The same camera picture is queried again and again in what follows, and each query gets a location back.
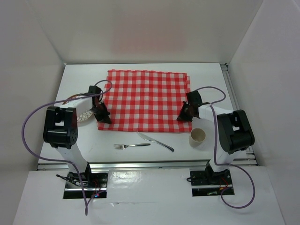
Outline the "red white checkered cloth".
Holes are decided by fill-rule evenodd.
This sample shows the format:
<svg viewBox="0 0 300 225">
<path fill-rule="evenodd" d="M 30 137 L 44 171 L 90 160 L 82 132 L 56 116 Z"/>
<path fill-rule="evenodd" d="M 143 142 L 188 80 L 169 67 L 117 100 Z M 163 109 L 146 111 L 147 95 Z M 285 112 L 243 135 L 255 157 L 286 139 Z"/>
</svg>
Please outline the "red white checkered cloth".
<svg viewBox="0 0 300 225">
<path fill-rule="evenodd" d="M 149 70 L 109 70 L 103 101 L 111 124 L 101 131 L 189 133 L 191 122 L 177 121 L 190 92 L 186 73 Z"/>
</svg>

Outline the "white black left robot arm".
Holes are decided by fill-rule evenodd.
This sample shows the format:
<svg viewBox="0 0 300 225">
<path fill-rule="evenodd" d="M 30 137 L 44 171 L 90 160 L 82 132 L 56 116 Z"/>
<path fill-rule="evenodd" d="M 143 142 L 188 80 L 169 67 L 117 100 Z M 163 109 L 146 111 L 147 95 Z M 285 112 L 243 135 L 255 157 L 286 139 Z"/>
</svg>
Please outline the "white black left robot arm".
<svg viewBox="0 0 300 225">
<path fill-rule="evenodd" d="M 71 178 L 82 186 L 92 183 L 91 168 L 76 142 L 78 139 L 77 115 L 90 111 L 98 122 L 111 124 L 110 113 L 102 101 L 102 90 L 97 86 L 90 86 L 89 91 L 79 96 L 79 100 L 69 101 L 67 104 L 50 106 L 47 108 L 43 139 L 55 148 L 67 161 Z"/>
</svg>

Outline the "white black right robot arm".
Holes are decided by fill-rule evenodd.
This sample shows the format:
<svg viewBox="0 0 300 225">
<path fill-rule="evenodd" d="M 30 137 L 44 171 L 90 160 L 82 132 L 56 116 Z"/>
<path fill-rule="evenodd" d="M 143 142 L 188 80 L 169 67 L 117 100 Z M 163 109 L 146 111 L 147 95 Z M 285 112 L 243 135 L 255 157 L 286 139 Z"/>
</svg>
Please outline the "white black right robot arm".
<svg viewBox="0 0 300 225">
<path fill-rule="evenodd" d="M 191 122 L 193 118 L 199 118 L 214 125 L 213 159 L 204 173 L 205 180 L 214 184 L 240 151 L 254 145 L 255 137 L 244 110 L 226 110 L 204 103 L 198 91 L 189 92 L 186 97 L 177 120 Z"/>
</svg>

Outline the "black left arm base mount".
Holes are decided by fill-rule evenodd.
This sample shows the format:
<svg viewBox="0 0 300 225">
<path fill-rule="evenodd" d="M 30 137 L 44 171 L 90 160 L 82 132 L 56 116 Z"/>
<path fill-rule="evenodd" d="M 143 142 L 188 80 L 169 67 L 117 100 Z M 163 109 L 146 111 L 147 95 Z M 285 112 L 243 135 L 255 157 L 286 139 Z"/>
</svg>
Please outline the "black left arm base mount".
<svg viewBox="0 0 300 225">
<path fill-rule="evenodd" d="M 92 172 L 90 168 L 81 173 L 82 185 L 87 199 L 106 198 L 108 172 Z M 83 199 L 82 187 L 77 173 L 69 172 L 66 176 L 56 174 L 65 181 L 64 199 Z"/>
</svg>

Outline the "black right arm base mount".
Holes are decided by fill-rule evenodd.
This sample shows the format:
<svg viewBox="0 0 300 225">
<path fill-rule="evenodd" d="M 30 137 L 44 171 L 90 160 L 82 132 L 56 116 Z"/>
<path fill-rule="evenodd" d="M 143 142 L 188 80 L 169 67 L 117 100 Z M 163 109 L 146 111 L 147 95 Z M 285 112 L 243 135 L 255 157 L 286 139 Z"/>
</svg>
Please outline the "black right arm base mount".
<svg viewBox="0 0 300 225">
<path fill-rule="evenodd" d="M 217 196 L 235 195 L 233 182 L 228 169 L 222 172 L 213 172 L 212 168 L 207 165 L 204 170 L 190 171 L 190 176 L 186 181 L 191 184 L 192 196 Z"/>
</svg>

